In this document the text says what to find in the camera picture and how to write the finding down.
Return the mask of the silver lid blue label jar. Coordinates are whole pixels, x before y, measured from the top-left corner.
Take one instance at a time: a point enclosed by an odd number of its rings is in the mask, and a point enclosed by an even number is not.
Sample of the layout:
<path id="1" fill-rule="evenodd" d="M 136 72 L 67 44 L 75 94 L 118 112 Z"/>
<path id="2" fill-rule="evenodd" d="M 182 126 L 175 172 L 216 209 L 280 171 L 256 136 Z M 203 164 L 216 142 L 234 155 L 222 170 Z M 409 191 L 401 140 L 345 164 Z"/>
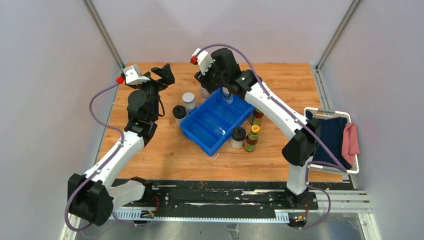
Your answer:
<path id="1" fill-rule="evenodd" d="M 232 104 L 234 101 L 234 95 L 230 93 L 230 91 L 226 87 L 221 87 L 221 97 L 228 104 Z"/>

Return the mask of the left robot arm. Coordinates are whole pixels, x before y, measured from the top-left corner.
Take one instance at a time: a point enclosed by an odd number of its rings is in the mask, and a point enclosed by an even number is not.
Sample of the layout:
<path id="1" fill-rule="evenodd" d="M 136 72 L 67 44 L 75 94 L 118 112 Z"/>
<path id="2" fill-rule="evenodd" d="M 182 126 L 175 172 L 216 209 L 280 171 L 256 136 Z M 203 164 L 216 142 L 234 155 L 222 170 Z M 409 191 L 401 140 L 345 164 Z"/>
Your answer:
<path id="1" fill-rule="evenodd" d="M 88 222 L 89 226 L 103 225 L 116 209 L 131 202 L 142 207 L 152 201 L 152 182 L 132 177 L 127 182 L 113 186 L 119 173 L 128 162 L 152 140 L 158 127 L 156 121 L 164 117 L 165 108 L 160 92 L 176 82 L 171 64 L 153 67 L 142 74 L 137 64 L 125 67 L 115 82 L 96 93 L 89 102 L 92 118 L 101 126 L 117 131 L 119 138 L 113 147 L 94 166 L 83 174 L 74 173 L 67 183 L 67 203 L 64 210 L 66 225 L 73 231 L 82 228 L 72 226 L 69 215 Z M 125 84 L 133 89 L 127 98 L 127 119 L 124 129 L 108 125 L 97 118 L 93 103 L 101 94 Z"/>

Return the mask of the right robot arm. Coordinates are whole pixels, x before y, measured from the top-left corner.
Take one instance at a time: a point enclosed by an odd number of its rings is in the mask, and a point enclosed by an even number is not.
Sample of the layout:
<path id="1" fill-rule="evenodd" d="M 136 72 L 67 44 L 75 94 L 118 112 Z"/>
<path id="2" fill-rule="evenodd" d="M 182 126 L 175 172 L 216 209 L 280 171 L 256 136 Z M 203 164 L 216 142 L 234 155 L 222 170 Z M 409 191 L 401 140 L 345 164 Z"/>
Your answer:
<path id="1" fill-rule="evenodd" d="M 285 201 L 292 209 L 298 209 L 306 201 L 309 192 L 308 164 L 319 145 L 321 133 L 319 120 L 308 119 L 281 100 L 256 73 L 253 66 L 242 70 L 233 51 L 223 47 L 208 53 L 198 48 L 190 58 L 199 67 L 195 79 L 208 92 L 226 88 L 229 93 L 259 109 L 285 135 L 288 143 L 281 154 L 289 164 Z"/>

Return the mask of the silver lid millet jar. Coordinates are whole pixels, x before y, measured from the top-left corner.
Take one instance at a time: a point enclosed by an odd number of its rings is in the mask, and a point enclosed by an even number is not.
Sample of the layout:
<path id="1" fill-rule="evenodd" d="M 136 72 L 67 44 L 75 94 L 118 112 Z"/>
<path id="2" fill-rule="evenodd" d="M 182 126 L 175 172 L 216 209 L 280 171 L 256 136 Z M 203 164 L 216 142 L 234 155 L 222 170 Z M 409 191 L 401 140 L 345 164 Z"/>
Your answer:
<path id="1" fill-rule="evenodd" d="M 196 98 L 192 92 L 185 92 L 182 95 L 182 101 L 188 115 L 197 108 Z"/>

